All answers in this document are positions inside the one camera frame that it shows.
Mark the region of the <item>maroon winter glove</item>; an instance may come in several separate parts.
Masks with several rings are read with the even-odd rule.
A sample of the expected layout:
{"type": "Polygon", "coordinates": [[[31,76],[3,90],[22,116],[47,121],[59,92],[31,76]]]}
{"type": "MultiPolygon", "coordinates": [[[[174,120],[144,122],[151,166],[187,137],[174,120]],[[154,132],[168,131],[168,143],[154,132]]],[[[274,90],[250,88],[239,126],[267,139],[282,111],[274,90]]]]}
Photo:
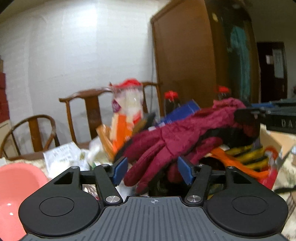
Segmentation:
{"type": "Polygon", "coordinates": [[[216,100],[191,116],[152,131],[146,130],[132,137],[123,155],[132,164],[124,177],[125,186],[136,187],[137,194],[144,194],[150,182],[167,169],[171,183],[182,180],[177,159],[185,156],[192,164],[221,145],[241,147],[252,144],[260,133],[254,122],[238,123],[234,113],[245,109],[235,98],[216,100]]]}

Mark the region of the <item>yellow black work gloves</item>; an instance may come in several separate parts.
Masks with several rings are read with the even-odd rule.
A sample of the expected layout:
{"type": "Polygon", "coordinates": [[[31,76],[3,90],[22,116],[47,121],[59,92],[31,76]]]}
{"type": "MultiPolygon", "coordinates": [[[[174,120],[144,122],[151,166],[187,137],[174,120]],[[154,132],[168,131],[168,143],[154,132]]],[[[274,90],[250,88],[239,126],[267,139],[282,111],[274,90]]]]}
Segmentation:
{"type": "Polygon", "coordinates": [[[255,171],[261,171],[268,166],[269,157],[265,155],[264,147],[245,146],[226,150],[225,153],[255,171]]]}

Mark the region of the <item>white printed paper bag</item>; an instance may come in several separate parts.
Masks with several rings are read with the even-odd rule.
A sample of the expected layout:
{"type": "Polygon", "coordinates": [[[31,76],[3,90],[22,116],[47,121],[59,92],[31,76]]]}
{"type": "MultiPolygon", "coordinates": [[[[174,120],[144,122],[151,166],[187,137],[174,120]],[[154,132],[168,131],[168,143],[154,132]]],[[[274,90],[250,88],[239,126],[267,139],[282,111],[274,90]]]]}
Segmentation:
{"type": "Polygon", "coordinates": [[[81,171],[90,170],[87,154],[88,150],[78,148],[74,142],[43,152],[48,177],[53,179],[72,166],[78,166],[81,171]]]}

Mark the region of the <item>open cardboard box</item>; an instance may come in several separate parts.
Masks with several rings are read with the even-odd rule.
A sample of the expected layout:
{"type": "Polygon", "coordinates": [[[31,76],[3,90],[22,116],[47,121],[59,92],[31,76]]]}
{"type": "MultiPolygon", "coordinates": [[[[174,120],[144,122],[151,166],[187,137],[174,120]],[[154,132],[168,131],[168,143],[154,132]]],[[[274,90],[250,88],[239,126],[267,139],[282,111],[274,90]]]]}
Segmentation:
{"type": "Polygon", "coordinates": [[[295,135],[268,131],[266,126],[261,124],[259,142],[263,146],[265,154],[269,157],[268,177],[261,183],[272,190],[280,176],[280,170],[295,147],[295,135]]]}

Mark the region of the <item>blue box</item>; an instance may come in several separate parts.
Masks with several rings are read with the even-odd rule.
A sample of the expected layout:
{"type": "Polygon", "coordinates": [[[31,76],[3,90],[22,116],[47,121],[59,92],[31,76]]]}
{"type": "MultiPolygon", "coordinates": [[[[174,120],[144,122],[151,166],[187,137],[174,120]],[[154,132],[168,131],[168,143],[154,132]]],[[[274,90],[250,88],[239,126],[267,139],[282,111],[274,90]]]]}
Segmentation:
{"type": "Polygon", "coordinates": [[[183,120],[196,113],[200,109],[201,108],[194,100],[190,100],[186,104],[181,105],[180,107],[174,109],[171,113],[167,114],[164,118],[160,120],[157,126],[164,126],[168,123],[183,120]]]}

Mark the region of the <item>red-cap clear snack bag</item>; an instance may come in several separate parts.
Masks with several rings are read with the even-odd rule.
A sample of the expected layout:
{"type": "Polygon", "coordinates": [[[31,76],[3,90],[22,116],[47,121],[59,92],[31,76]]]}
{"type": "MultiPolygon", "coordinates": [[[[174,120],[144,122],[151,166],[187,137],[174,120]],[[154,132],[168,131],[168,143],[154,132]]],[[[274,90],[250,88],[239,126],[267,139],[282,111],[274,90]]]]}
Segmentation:
{"type": "Polygon", "coordinates": [[[113,93],[111,102],[113,117],[111,122],[111,140],[126,140],[135,124],[144,115],[143,85],[135,78],[129,78],[119,84],[110,84],[113,93]]]}

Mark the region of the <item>dark bottle red cap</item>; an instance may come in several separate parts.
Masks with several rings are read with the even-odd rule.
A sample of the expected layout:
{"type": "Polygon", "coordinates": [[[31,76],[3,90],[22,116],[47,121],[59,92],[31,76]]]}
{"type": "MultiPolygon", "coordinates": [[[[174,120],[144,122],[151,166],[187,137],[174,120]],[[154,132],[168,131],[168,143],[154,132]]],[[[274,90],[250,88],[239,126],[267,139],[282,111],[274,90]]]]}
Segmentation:
{"type": "Polygon", "coordinates": [[[165,115],[170,114],[180,106],[179,95],[175,91],[167,91],[164,94],[165,115]]]}

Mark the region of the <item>straight-back wooden chair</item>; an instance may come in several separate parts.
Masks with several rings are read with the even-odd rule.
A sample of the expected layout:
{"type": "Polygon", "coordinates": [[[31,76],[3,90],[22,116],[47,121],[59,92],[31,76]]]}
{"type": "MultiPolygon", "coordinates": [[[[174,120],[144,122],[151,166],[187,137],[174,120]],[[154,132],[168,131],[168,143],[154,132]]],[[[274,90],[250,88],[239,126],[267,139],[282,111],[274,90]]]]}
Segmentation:
{"type": "MultiPolygon", "coordinates": [[[[75,144],[77,144],[78,146],[82,145],[82,144],[78,143],[76,140],[74,125],[73,125],[73,120],[72,120],[72,114],[71,114],[71,109],[70,109],[70,101],[77,99],[77,98],[84,100],[85,107],[86,107],[86,116],[87,116],[87,121],[88,121],[88,126],[89,126],[89,132],[90,132],[90,137],[92,140],[97,136],[96,128],[102,124],[100,105],[99,105],[99,99],[98,99],[99,96],[104,93],[109,93],[109,92],[111,93],[116,88],[132,87],[133,85],[137,85],[136,82],[137,82],[136,79],[130,78],[120,84],[112,85],[110,83],[109,87],[100,87],[100,88],[95,88],[95,89],[82,90],[82,91],[76,92],[70,96],[67,96],[65,98],[59,98],[60,102],[63,102],[66,104],[67,119],[68,119],[69,130],[70,130],[72,141],[75,144]]],[[[155,89],[156,89],[158,102],[159,102],[159,111],[160,111],[161,116],[163,116],[164,115],[164,108],[163,108],[163,105],[161,102],[161,100],[162,100],[161,84],[145,81],[145,82],[139,82],[138,85],[142,86],[143,112],[148,114],[147,102],[146,102],[146,98],[145,98],[144,89],[147,86],[151,86],[151,87],[155,87],[155,89]]]]}

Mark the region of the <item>teal hanging garment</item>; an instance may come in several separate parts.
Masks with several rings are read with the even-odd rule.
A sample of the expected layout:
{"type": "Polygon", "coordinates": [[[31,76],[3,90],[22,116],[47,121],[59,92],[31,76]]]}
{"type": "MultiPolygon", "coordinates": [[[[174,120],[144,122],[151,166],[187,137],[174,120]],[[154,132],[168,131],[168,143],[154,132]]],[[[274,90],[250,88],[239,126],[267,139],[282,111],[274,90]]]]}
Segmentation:
{"type": "Polygon", "coordinates": [[[246,32],[234,26],[230,35],[231,50],[238,56],[239,62],[239,97],[248,101],[250,98],[250,56],[246,32]]]}

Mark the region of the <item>round-back wooden chair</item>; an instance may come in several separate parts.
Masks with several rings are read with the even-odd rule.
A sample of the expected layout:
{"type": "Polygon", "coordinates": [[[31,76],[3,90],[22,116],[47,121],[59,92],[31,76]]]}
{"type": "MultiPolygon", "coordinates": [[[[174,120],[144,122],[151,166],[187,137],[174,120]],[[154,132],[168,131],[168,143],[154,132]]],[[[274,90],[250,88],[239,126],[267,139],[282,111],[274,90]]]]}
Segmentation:
{"type": "Polygon", "coordinates": [[[34,115],[34,116],[28,117],[28,118],[20,121],[19,123],[17,123],[15,126],[13,126],[8,131],[8,133],[5,135],[5,137],[1,143],[1,158],[2,157],[8,158],[8,155],[5,151],[5,145],[6,145],[6,141],[8,140],[9,137],[12,137],[13,144],[15,145],[15,148],[16,148],[16,153],[18,154],[16,157],[13,157],[13,160],[15,161],[17,157],[21,156],[20,149],[19,149],[18,145],[16,144],[14,131],[25,123],[28,123],[28,125],[29,125],[31,143],[33,146],[34,153],[43,153],[45,151],[48,151],[52,142],[54,142],[55,147],[60,146],[60,142],[59,142],[57,132],[56,132],[56,130],[57,130],[56,123],[55,123],[54,119],[51,116],[46,115],[46,114],[34,115]],[[42,144],[41,132],[40,132],[39,123],[38,123],[39,119],[46,119],[50,122],[50,125],[51,125],[51,133],[49,135],[48,140],[46,140],[45,145],[42,144]]]}

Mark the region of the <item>pink plastic basin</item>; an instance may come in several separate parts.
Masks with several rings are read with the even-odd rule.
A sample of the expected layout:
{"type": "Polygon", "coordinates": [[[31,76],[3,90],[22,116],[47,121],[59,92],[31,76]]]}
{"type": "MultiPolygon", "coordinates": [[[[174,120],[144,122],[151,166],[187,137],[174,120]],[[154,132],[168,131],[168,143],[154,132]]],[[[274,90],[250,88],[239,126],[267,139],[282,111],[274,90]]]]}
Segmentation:
{"type": "Polygon", "coordinates": [[[47,182],[44,172],[31,164],[1,167],[1,240],[20,240],[26,234],[18,215],[20,204],[47,182]]]}

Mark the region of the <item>brown wooden wardrobe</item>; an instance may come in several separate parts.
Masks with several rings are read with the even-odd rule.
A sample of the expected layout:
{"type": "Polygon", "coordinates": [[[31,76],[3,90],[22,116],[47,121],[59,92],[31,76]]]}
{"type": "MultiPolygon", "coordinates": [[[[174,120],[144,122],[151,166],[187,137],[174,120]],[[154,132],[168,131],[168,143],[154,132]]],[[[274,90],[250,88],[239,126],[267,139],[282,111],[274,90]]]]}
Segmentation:
{"type": "Polygon", "coordinates": [[[221,86],[239,97],[238,56],[231,50],[234,26],[245,30],[250,56],[250,98],[259,101],[259,61],[245,1],[170,1],[151,18],[161,97],[175,91],[182,103],[206,108],[221,86]]]}

